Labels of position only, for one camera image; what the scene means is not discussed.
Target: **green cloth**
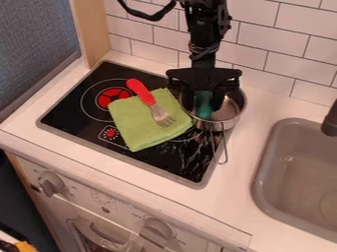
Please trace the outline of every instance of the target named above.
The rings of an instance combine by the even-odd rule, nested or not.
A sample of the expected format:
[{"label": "green cloth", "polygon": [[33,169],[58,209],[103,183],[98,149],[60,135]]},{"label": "green cloth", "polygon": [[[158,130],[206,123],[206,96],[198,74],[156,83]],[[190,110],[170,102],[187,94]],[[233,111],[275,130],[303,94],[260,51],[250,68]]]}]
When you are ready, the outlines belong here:
[{"label": "green cloth", "polygon": [[173,139],[192,126],[191,118],[181,109],[168,89],[158,89],[151,93],[157,104],[175,119],[172,125],[158,125],[152,117],[150,107],[138,96],[118,99],[108,106],[113,121],[131,152]]}]

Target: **metal sink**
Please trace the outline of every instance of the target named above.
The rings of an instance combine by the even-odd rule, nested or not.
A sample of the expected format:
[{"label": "metal sink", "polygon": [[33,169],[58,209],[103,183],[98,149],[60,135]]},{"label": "metal sink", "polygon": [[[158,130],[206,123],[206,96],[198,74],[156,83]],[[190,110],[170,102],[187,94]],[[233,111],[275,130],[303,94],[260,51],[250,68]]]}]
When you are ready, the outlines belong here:
[{"label": "metal sink", "polygon": [[269,217],[337,243],[337,138],[290,118],[272,129],[252,183]]}]

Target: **oven knob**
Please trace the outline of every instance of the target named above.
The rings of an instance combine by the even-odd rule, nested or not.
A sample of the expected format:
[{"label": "oven knob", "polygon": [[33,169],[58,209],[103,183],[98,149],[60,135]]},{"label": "oven knob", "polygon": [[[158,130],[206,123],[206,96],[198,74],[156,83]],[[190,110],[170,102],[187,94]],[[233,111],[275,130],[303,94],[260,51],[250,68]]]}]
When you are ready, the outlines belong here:
[{"label": "oven knob", "polygon": [[162,248],[165,248],[168,241],[174,238],[174,233],[170,226],[154,218],[148,218],[145,221],[140,235]]},{"label": "oven knob", "polygon": [[67,191],[63,180],[51,171],[44,171],[38,178],[38,185],[42,188],[46,197],[51,198],[56,193]]}]

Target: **green handle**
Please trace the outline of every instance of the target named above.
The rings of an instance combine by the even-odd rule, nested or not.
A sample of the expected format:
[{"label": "green handle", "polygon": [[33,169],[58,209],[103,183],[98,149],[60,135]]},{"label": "green handle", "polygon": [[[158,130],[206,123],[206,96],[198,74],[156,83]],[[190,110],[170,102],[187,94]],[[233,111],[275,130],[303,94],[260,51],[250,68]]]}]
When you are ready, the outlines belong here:
[{"label": "green handle", "polygon": [[198,91],[196,92],[196,116],[200,119],[210,120],[212,117],[211,107],[212,92]]}]

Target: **wooden frame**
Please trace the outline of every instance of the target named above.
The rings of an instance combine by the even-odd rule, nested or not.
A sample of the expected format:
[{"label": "wooden frame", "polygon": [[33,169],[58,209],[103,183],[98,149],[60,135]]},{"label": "wooden frame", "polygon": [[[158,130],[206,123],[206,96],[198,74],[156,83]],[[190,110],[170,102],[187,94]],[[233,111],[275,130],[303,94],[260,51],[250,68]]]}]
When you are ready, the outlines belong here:
[{"label": "wooden frame", "polygon": [[69,0],[83,57],[93,68],[109,51],[103,0]]}]

